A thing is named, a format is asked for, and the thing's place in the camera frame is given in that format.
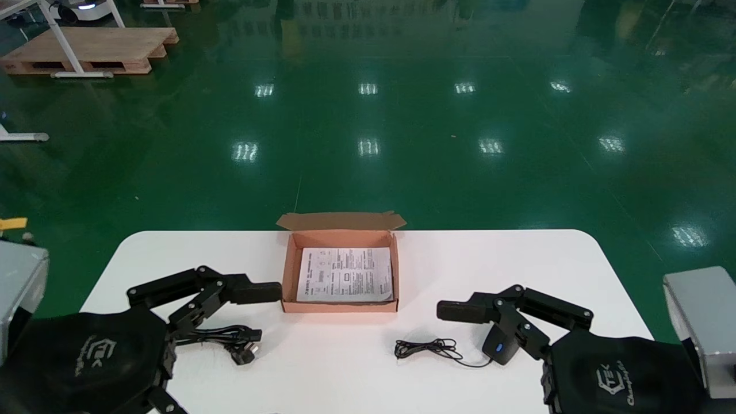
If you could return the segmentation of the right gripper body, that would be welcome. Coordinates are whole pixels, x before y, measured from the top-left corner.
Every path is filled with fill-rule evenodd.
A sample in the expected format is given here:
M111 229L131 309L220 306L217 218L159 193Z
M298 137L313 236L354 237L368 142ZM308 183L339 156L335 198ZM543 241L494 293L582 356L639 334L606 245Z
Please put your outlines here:
M683 346L571 332L542 364L551 413L698 413L706 397Z

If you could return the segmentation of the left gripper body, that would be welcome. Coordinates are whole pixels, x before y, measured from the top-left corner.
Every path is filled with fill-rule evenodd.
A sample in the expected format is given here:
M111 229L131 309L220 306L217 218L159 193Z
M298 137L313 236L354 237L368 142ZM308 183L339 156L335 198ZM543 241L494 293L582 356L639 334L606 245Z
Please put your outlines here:
M174 340L144 308L30 320L2 365L3 413L147 413L173 377Z

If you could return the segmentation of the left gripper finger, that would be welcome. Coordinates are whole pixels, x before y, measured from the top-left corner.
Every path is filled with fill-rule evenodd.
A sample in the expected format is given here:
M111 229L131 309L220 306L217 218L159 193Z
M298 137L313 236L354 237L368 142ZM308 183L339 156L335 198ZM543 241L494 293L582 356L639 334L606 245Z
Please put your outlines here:
M159 413L187 414L187 411L173 398L165 388L151 387L147 401Z
M226 304L249 305L278 302L282 297L279 282L253 282L246 274L221 274L199 266L129 288L131 307L157 308L171 302L191 299L168 317L168 329L177 345L218 343L222 346L251 346L259 342L259 329L232 325L225 328L200 328L200 325Z

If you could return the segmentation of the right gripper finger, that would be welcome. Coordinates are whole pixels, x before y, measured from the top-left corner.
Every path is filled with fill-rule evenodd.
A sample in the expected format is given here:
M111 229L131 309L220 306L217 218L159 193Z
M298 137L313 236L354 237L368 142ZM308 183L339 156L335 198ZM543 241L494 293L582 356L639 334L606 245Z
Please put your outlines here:
M513 285L500 293L473 293L465 302L439 301L436 316L444 321L491 323L482 346L491 360L510 360L520 349L540 360L549 353L550 338L527 316L571 332L588 331L593 313L535 289Z

